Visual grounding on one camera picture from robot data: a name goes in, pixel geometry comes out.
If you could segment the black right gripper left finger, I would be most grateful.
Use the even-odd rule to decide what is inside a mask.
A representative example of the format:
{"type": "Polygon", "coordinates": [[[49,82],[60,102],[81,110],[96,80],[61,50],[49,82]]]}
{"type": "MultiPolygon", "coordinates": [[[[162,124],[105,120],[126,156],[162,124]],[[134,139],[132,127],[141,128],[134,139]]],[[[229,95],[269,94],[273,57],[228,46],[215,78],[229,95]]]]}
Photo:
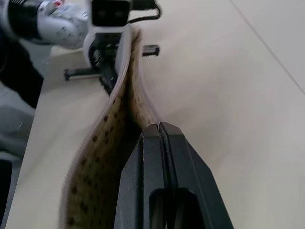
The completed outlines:
{"type": "Polygon", "coordinates": [[[143,129],[119,186],[114,229],[165,229],[165,186],[156,124],[143,129]]]}

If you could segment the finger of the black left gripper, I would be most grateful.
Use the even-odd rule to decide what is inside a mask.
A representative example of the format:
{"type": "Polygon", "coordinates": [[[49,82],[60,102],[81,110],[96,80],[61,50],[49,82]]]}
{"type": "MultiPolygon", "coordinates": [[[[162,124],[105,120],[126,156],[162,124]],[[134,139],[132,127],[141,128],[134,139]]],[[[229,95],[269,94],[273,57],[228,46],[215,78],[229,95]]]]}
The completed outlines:
{"type": "Polygon", "coordinates": [[[100,77],[99,81],[104,87],[108,95],[111,95],[118,79],[118,74],[115,70],[114,63],[102,62],[100,64],[100,77]]]}

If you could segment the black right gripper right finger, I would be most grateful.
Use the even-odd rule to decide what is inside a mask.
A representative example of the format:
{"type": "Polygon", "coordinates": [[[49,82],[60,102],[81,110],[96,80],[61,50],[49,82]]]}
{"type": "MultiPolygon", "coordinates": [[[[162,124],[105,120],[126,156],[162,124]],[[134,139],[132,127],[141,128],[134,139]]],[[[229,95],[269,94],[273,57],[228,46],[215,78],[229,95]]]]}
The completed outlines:
{"type": "Polygon", "coordinates": [[[159,123],[166,167],[168,229],[234,229],[213,174],[181,129],[159,123]]]}

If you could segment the grey plaid pouch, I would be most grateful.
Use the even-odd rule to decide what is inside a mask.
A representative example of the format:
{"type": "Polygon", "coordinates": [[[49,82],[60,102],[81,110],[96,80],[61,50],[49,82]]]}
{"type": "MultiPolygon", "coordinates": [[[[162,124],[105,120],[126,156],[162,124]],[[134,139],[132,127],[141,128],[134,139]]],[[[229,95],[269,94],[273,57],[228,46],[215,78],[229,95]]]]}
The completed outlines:
{"type": "Polygon", "coordinates": [[[121,171],[138,134],[160,118],[142,83],[143,51],[142,30],[127,26],[118,80],[64,180],[58,229],[113,229],[121,171]]]}

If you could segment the dark robot torso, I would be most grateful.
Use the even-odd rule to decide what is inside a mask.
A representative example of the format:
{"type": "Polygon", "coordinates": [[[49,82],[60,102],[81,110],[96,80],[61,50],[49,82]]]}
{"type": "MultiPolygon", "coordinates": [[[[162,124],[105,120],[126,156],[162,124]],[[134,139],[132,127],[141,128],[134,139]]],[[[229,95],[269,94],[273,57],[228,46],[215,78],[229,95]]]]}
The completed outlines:
{"type": "Polygon", "coordinates": [[[33,66],[28,51],[0,27],[0,82],[36,108],[44,78],[33,66]]]}

